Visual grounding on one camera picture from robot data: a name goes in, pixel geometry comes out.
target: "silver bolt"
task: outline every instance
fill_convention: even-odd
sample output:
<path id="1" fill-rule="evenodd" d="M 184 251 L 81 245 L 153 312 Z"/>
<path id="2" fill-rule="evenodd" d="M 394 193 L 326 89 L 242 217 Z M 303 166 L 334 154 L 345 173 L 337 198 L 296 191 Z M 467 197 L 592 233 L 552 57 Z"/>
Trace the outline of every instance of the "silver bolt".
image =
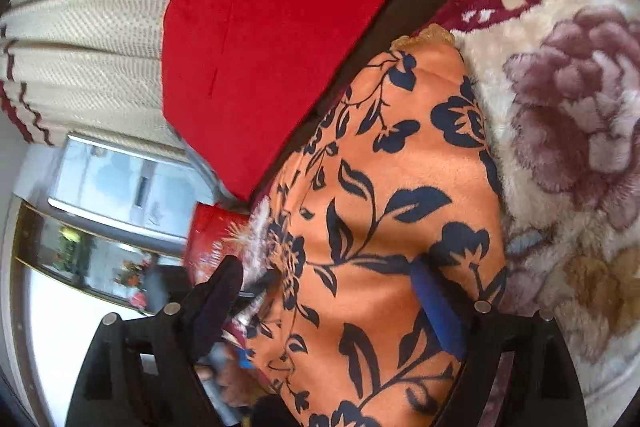
<path id="1" fill-rule="evenodd" d="M 489 304 L 487 301 L 476 301 L 474 302 L 474 308 L 478 313 L 484 315 L 491 311 L 491 304 Z"/>
<path id="2" fill-rule="evenodd" d="M 543 309 L 538 312 L 540 318 L 545 322 L 551 322 L 554 319 L 554 312 L 549 309 Z"/>
<path id="3" fill-rule="evenodd" d="M 103 318 L 102 318 L 102 323 L 105 326 L 111 326 L 115 321 L 118 320 L 118 314 L 116 313 L 107 313 Z"/>
<path id="4" fill-rule="evenodd" d="M 164 313 L 167 315 L 175 315 L 180 311 L 180 304 L 177 302 L 170 302 L 164 307 Z"/>

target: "orange floral fabric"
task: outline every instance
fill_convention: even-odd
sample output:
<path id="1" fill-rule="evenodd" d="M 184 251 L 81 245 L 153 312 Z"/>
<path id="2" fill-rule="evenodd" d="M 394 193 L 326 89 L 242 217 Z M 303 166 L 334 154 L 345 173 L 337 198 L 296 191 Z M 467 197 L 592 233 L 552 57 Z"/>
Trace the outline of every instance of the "orange floral fabric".
<path id="1" fill-rule="evenodd" d="M 442 350 L 408 276 L 431 266 L 497 301 L 506 270 L 497 171 L 455 48 L 374 58 L 271 189 L 282 274 L 248 348 L 304 426 L 420 426 L 462 360 Z"/>

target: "red bag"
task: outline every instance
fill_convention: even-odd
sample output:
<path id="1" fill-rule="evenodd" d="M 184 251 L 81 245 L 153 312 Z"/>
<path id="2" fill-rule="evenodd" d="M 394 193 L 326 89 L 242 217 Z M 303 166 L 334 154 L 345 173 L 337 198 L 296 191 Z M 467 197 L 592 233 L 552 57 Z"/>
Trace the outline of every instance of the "red bag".
<path id="1" fill-rule="evenodd" d="M 205 203 L 196 205 L 183 259 L 191 283 L 209 280 L 227 255 L 242 261 L 248 223 L 249 216 L 244 214 Z"/>

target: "glass pane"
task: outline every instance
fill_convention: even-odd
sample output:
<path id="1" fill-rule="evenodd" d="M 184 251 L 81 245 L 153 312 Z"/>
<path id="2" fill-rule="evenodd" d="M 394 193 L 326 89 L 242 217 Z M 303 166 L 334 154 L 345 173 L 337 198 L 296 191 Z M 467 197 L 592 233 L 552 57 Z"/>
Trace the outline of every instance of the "glass pane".
<path id="1" fill-rule="evenodd" d="M 213 204 L 211 189 L 191 168 L 159 163 L 145 208 L 146 229 L 187 237 L 197 201 Z"/>
<path id="2" fill-rule="evenodd" d="M 158 255 L 97 237 L 24 206 L 17 254 L 31 266 L 88 293 L 144 307 L 142 283 L 152 263 L 179 266 Z"/>
<path id="3" fill-rule="evenodd" d="M 68 140 L 51 196 L 118 221 L 128 221 L 144 160 Z"/>

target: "fluffy rug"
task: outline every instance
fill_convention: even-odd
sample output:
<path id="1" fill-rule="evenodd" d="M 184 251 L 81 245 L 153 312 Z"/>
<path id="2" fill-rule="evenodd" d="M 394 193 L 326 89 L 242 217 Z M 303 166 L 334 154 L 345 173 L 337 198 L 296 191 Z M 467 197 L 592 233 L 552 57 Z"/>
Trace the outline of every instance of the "fluffy rug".
<path id="1" fill-rule="evenodd" d="M 449 0 L 504 190 L 504 309 L 556 313 L 590 426 L 640 384 L 640 0 Z"/>

